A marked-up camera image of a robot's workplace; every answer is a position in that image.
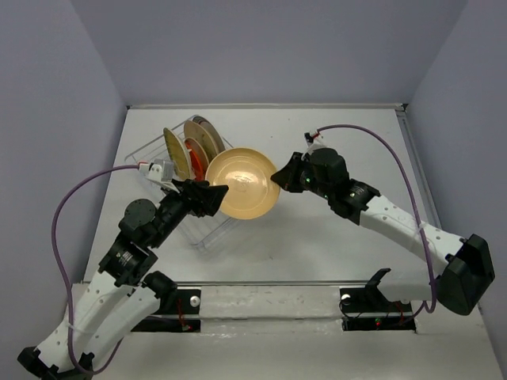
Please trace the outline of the yellow bamboo pattern plate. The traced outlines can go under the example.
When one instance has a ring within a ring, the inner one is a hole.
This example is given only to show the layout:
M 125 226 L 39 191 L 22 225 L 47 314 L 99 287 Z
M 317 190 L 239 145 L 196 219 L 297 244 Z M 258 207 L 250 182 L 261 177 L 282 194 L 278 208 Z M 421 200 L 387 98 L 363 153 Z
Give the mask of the yellow bamboo pattern plate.
M 163 136 L 170 160 L 173 162 L 174 171 L 182 181 L 195 178 L 192 162 L 185 143 L 169 128 L 163 129 Z

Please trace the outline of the orange round plate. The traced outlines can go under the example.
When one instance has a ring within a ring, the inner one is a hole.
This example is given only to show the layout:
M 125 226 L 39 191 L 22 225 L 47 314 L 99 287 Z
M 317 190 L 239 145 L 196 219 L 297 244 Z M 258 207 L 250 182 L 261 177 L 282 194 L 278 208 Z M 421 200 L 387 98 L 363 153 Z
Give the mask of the orange round plate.
M 200 159 L 198 158 L 197 154 L 193 151 L 192 147 L 188 143 L 186 143 L 185 145 L 186 145 L 187 150 L 189 152 L 191 165 L 192 165 L 192 169 L 193 169 L 195 178 L 198 181 L 202 181 L 205 177 L 204 167 L 203 167 Z

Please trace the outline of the large yellow round plate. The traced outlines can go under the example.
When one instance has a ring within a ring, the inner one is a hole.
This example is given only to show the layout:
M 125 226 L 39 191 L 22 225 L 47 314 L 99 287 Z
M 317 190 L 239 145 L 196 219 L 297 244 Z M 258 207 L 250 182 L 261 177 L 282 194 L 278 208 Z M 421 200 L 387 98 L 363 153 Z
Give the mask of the large yellow round plate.
M 213 158 L 205 179 L 211 185 L 228 187 L 219 208 L 223 214 L 251 220 L 265 215 L 276 204 L 280 186 L 271 180 L 276 171 L 276 166 L 263 153 L 236 147 Z

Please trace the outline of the small beige flower plate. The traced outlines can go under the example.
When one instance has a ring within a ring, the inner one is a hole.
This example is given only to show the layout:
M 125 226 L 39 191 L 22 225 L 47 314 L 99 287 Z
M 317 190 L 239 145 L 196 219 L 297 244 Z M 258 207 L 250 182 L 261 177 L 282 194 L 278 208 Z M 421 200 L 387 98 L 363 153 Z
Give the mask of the small beige flower plate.
M 209 160 L 204 148 L 192 137 L 185 138 L 185 145 L 196 155 L 202 171 L 205 172 L 208 169 Z

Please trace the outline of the beige floral square plate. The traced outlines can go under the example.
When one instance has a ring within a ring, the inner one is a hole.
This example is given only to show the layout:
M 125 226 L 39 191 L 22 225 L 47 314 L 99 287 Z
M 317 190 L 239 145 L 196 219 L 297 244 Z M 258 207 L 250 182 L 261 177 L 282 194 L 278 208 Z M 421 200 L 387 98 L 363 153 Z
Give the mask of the beige floral square plate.
M 218 154 L 217 146 L 210 136 L 210 134 L 203 129 L 199 124 L 192 120 L 187 120 L 184 123 L 184 135 L 185 137 L 192 137 L 201 144 L 204 148 L 208 160 L 211 162 Z

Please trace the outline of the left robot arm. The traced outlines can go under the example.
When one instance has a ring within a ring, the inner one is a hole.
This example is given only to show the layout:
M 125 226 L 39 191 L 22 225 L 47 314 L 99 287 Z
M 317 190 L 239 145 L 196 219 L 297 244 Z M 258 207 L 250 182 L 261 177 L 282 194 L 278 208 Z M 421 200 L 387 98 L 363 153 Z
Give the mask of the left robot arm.
M 207 181 L 173 182 L 159 204 L 148 199 L 129 203 L 120 232 L 66 317 L 35 347 L 24 348 L 17 361 L 39 379 L 90 379 L 97 364 L 116 344 L 154 312 L 171 310 L 177 284 L 152 267 L 154 250 L 187 216 L 215 215 L 229 188 Z

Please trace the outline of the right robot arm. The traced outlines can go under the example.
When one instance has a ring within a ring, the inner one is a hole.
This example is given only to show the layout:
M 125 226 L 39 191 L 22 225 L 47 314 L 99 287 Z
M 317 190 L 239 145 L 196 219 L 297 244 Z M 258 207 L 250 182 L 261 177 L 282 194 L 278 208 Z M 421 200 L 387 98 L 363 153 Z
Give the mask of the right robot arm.
M 309 191 L 320 196 L 336 215 L 420 257 L 434 279 L 431 294 L 455 314 L 470 314 L 495 279 L 490 248 L 483 237 L 464 238 L 418 221 L 414 213 L 394 205 L 379 190 L 352 179 L 345 159 L 332 148 L 293 153 L 271 179 L 287 192 Z

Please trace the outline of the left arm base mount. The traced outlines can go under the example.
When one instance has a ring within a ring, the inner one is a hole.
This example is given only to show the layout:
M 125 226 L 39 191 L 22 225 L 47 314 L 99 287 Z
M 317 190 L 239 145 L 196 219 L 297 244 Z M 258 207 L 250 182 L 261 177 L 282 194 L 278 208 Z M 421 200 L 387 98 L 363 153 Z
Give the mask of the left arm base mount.
M 201 289 L 179 287 L 173 299 L 164 300 L 157 311 L 145 317 L 134 333 L 199 333 Z

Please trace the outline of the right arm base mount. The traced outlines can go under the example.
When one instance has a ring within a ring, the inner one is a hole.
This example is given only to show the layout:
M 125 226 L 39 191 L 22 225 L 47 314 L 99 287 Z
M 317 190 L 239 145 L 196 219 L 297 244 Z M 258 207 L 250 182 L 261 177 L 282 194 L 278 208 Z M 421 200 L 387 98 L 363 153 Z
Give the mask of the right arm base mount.
M 344 331 L 416 332 L 410 303 L 388 301 L 379 289 L 381 280 L 390 271 L 381 268 L 363 287 L 340 289 L 338 306 Z

